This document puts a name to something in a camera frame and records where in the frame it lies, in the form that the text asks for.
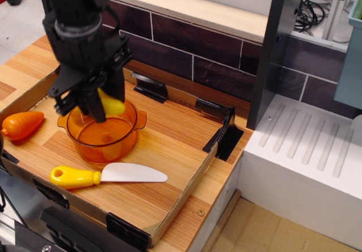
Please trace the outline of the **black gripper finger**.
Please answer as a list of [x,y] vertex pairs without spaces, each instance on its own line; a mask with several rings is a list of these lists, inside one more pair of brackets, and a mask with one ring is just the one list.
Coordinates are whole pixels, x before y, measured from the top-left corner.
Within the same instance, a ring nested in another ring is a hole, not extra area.
[[106,82],[103,85],[103,91],[121,102],[125,101],[123,67],[113,67],[106,71]]
[[97,90],[81,92],[79,108],[85,115],[91,116],[97,123],[106,121],[104,108]]

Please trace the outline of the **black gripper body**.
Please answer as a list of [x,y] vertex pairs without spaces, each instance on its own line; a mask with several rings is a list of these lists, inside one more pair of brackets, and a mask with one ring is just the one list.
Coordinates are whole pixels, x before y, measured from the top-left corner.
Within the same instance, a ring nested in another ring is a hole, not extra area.
[[58,76],[48,91],[60,115],[79,108],[81,92],[103,90],[108,69],[124,68],[132,59],[128,37],[118,32],[103,33],[100,16],[84,27],[66,27],[54,14],[47,14],[43,25],[60,63]]

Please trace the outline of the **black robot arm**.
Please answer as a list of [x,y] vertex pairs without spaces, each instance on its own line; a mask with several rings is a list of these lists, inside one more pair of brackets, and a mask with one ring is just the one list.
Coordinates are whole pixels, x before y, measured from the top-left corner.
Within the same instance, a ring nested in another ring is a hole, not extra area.
[[128,37],[119,34],[110,0],[42,0],[43,26],[59,62],[48,94],[65,116],[74,108],[96,122],[106,121],[98,91],[124,102],[123,67],[132,59]]

